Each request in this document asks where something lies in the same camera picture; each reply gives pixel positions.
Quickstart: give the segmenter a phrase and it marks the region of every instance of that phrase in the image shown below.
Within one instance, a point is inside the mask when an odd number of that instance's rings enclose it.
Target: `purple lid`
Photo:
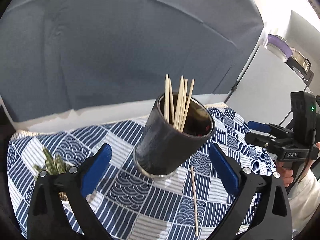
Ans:
[[[277,36],[274,36],[272,34],[268,34],[268,43],[276,46],[278,49],[280,49],[287,58],[292,56],[292,50],[290,47],[281,39],[279,39]]]

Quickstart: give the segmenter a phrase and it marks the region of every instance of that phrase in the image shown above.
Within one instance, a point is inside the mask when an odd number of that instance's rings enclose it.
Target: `white cabinet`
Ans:
[[[247,122],[279,125],[291,110],[290,93],[305,87],[293,70],[260,46],[227,105]]]

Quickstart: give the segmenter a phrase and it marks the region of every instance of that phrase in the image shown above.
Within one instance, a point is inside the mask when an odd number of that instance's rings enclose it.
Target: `metal pot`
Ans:
[[[308,73],[308,70],[311,67],[311,63],[307,58],[305,58],[299,51],[294,48],[292,48],[291,58],[293,58],[303,68],[306,74]]]

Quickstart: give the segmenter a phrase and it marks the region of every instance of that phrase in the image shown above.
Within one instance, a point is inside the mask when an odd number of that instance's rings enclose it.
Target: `blue gripper pad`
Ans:
[[[271,132],[271,128],[269,125],[267,125],[265,123],[254,122],[254,121],[248,122],[248,128],[251,130],[264,132],[264,133]]]
[[[83,197],[86,197],[94,191],[111,160],[112,149],[110,145],[104,143],[98,152],[100,152],[99,156],[83,176],[81,186],[81,195]]]
[[[224,152],[217,143],[210,146],[209,158],[219,175],[223,186],[229,194],[237,196],[239,189],[239,178],[225,158]]]

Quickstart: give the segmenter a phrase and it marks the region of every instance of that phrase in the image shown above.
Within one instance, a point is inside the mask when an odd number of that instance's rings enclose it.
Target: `human hand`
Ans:
[[[316,143],[316,146],[318,149],[320,149],[320,142]],[[303,171],[300,180],[302,180],[308,171],[310,170],[311,165],[314,163],[314,160],[307,160],[307,166],[305,170]],[[293,182],[293,170],[287,169],[283,167],[283,162],[277,162],[276,163],[276,171],[280,174],[280,177],[283,179],[283,183],[285,187],[288,187]]]
[[[288,187],[293,182],[293,170],[283,167],[284,162],[276,162],[276,171],[280,174],[284,186]]]

